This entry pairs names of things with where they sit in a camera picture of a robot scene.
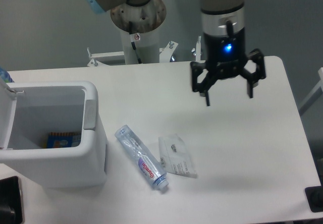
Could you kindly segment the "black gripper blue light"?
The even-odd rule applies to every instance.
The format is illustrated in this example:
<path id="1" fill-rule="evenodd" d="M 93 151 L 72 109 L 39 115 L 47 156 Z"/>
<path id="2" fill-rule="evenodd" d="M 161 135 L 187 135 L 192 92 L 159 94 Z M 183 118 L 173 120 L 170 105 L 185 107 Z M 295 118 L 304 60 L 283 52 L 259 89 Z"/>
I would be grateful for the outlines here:
<path id="1" fill-rule="evenodd" d="M 247 80 L 247 94 L 253 98 L 253 88 L 259 80 L 266 78 L 264 54 L 259 48 L 245 54 L 245 29 L 233 34 L 213 36 L 203 34 L 207 58 L 205 62 L 190 62 L 191 88 L 205 97 L 206 106 L 210 106 L 210 88 L 217 80 L 234 78 L 238 75 Z M 245 69 L 248 61 L 256 64 L 253 73 Z"/>

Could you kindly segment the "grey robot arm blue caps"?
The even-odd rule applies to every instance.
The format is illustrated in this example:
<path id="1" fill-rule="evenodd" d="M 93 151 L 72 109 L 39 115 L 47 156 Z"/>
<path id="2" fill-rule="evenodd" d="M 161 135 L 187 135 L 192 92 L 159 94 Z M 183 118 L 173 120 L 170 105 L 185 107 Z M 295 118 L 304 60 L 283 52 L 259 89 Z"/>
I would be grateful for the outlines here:
<path id="1" fill-rule="evenodd" d="M 128 64 L 159 62 L 157 49 L 144 41 L 165 20 L 161 0 L 86 0 L 97 13 L 110 12 L 113 23 L 126 34 L 124 55 Z M 199 0 L 206 61 L 191 62 L 191 88 L 208 97 L 218 80 L 242 76 L 247 93 L 266 77 L 264 56 L 259 49 L 245 52 L 244 0 Z"/>

